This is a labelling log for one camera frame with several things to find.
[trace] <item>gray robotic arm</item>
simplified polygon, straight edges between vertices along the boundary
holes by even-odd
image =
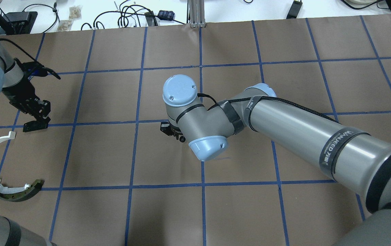
[[[186,75],[164,84],[169,123],[161,131],[183,135],[201,161],[227,148],[227,137],[248,126],[321,169],[366,199],[374,213],[336,245],[391,245],[391,144],[287,100],[266,84],[249,87],[206,109]]]
[[[16,45],[8,39],[0,39],[0,41],[11,42]],[[29,77],[31,75],[44,77],[51,73],[60,79],[53,70],[44,67],[33,57],[30,56],[30,58],[33,62],[21,63],[18,59],[13,59],[0,43],[0,93],[3,92],[11,105],[36,118],[35,121],[25,123],[23,128],[25,132],[46,129],[48,122],[51,120],[48,117],[51,110],[50,102],[40,100],[36,96]]]

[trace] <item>robot end effector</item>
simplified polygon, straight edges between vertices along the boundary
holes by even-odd
[[[0,41],[10,42],[21,51],[26,53],[22,48],[8,39]],[[41,100],[35,94],[35,89],[30,83],[30,76],[45,77],[48,73],[60,79],[58,74],[53,70],[44,67],[36,59],[26,53],[33,61],[21,63],[17,58],[12,58],[5,48],[0,44],[0,92],[9,99],[10,104],[25,114],[32,115],[36,120],[24,124],[23,131],[36,131],[46,129],[48,117],[51,111],[50,102]]]

